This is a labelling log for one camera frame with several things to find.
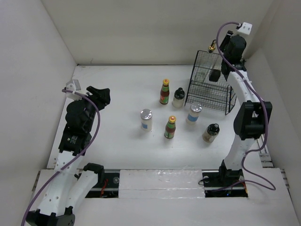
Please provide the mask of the silver lid jar blue label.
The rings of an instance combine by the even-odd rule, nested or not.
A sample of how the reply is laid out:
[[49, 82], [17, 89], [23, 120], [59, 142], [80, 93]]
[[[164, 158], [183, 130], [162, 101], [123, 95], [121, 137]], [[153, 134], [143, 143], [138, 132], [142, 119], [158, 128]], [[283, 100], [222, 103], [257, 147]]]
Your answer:
[[141, 127], [145, 131], [152, 130], [152, 111], [150, 109], [143, 109], [140, 113]]

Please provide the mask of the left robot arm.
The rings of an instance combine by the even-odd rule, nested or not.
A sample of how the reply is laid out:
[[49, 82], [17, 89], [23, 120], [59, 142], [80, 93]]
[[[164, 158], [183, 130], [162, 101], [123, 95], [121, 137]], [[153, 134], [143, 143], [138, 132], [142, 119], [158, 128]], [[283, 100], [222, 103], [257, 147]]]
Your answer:
[[62, 90], [73, 101], [67, 106], [66, 125], [58, 147], [55, 171], [36, 192], [21, 224], [31, 226], [72, 226], [75, 212], [89, 191], [104, 183], [104, 167], [88, 163], [77, 175], [78, 167], [96, 135], [91, 135], [94, 119], [96, 130], [101, 125], [100, 111], [111, 102], [110, 89], [87, 87], [87, 93], [67, 86]]

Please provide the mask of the black cap white spice jar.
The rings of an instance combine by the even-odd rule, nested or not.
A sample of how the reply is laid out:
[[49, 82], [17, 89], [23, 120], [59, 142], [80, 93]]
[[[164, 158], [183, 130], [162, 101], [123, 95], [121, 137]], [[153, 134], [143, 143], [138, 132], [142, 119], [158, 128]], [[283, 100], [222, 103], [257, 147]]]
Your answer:
[[185, 91], [183, 88], [179, 87], [175, 92], [174, 92], [174, 98], [172, 101], [172, 105], [175, 108], [181, 108], [184, 103], [184, 98], [185, 98]]

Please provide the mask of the dark sauce glass cruet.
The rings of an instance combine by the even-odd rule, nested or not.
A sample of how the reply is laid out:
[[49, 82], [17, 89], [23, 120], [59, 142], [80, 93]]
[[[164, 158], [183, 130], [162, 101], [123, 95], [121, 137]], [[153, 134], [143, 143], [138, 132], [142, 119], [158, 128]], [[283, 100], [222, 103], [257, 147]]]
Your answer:
[[[216, 40], [213, 40], [211, 45], [208, 47], [208, 53], [213, 53], [215, 50]], [[221, 71], [217, 69], [212, 69], [209, 74], [209, 81], [211, 82], [217, 82], [220, 78]]]

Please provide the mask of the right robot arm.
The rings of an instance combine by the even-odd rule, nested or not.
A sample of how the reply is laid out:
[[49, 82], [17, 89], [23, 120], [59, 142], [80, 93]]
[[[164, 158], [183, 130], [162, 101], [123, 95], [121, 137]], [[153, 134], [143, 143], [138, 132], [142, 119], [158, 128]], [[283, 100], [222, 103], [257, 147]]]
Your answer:
[[272, 111], [271, 102], [265, 102], [255, 94], [242, 54], [246, 40], [228, 31], [218, 50], [222, 57], [221, 71], [227, 83], [233, 88], [240, 109], [234, 119], [235, 138], [231, 149], [219, 167], [217, 179], [221, 186], [236, 185], [245, 170], [244, 161], [252, 152], [253, 143], [266, 132]]

